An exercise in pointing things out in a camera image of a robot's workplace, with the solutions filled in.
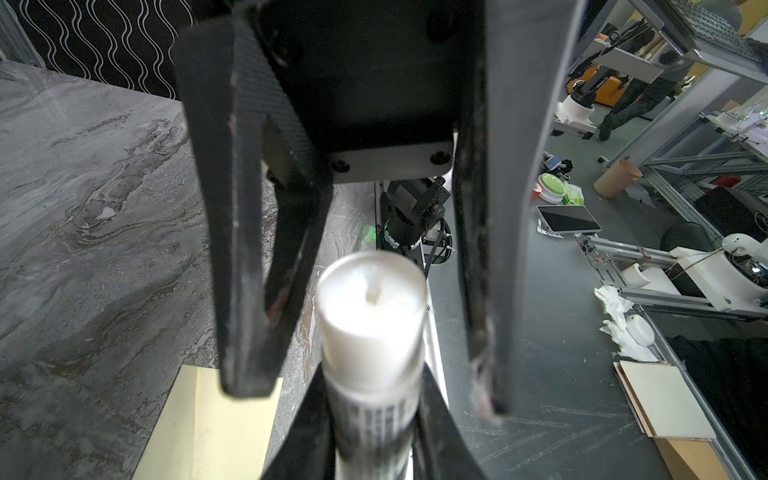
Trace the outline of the cream envelope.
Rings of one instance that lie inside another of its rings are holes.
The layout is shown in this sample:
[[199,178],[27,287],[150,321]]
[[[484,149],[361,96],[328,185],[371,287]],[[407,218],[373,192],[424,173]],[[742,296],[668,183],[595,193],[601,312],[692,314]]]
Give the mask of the cream envelope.
[[183,365],[133,474],[135,479],[258,479],[282,389],[265,398],[224,393],[220,372]]

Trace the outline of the white glue stick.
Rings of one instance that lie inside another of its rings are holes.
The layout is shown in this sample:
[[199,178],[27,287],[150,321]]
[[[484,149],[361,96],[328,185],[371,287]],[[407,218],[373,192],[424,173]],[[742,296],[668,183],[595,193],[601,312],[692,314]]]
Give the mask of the white glue stick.
[[333,263],[315,304],[339,479],[402,479],[422,389],[427,284],[394,253]]

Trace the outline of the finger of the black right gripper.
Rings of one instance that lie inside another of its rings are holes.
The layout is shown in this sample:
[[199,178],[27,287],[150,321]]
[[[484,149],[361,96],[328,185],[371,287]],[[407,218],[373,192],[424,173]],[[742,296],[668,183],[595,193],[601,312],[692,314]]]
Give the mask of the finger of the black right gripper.
[[453,195],[471,397],[482,417],[508,416],[516,398],[532,187],[584,10],[581,1],[468,6]]
[[208,220],[221,384],[236,398],[264,397],[301,316],[332,176],[256,15],[202,22],[174,53]]

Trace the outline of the tablet on floor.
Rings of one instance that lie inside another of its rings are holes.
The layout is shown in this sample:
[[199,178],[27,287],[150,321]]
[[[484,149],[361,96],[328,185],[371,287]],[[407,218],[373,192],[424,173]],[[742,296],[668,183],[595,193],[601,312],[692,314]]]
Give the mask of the tablet on floor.
[[602,230],[583,205],[538,205],[535,211],[546,228],[556,234],[594,234]]

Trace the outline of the cardboard paper cup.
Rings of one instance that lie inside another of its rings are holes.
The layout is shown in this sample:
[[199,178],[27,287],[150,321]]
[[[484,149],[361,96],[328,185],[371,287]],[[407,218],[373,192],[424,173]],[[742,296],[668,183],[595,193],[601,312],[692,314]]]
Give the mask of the cardboard paper cup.
[[595,181],[593,189],[602,197],[613,199],[642,177],[637,166],[627,160],[618,160]]

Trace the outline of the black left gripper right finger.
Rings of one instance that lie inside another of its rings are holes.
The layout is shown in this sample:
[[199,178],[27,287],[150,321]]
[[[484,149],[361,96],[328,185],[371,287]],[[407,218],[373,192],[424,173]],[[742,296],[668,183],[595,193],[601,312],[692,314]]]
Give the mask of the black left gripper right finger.
[[414,478],[485,479],[426,363],[421,380],[413,439]]

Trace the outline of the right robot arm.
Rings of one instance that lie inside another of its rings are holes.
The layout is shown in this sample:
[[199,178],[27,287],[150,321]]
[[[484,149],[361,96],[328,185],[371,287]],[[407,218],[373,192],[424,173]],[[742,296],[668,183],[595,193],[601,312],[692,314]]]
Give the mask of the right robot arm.
[[221,382],[267,395],[333,187],[386,181],[382,232],[414,245],[453,175],[477,400],[516,400],[531,184],[581,1],[237,1],[172,52],[209,225]]

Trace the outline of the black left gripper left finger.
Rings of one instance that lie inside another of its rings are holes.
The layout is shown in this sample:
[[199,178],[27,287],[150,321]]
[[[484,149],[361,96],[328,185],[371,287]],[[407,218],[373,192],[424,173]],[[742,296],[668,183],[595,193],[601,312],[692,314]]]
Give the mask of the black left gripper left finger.
[[319,364],[282,446],[261,478],[334,479],[335,454],[333,415]]

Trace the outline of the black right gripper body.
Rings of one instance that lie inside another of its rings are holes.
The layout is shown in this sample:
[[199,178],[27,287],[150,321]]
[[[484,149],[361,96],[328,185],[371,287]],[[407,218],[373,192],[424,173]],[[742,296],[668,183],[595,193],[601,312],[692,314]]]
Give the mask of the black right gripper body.
[[249,1],[239,11],[335,182],[452,169],[483,2]]

